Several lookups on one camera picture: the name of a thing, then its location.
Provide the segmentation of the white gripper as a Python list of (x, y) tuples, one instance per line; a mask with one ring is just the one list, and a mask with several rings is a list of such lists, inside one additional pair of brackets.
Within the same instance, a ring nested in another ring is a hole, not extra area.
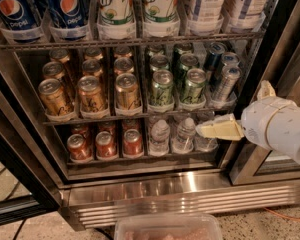
[(226, 114), (198, 124), (196, 132), (204, 138), (230, 141), (239, 141), (245, 135), (250, 142), (265, 149), (299, 151), (300, 107), (291, 100), (275, 96), (271, 83), (263, 80), (258, 100), (242, 112), (243, 130), (233, 114)]

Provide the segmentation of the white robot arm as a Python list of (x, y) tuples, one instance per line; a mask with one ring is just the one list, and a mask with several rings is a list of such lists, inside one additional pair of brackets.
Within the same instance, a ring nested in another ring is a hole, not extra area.
[(241, 119), (226, 114), (196, 126), (204, 138), (239, 141), (243, 137), (267, 150), (281, 152), (300, 165), (300, 107), (276, 95), (263, 80), (257, 100), (247, 106)]

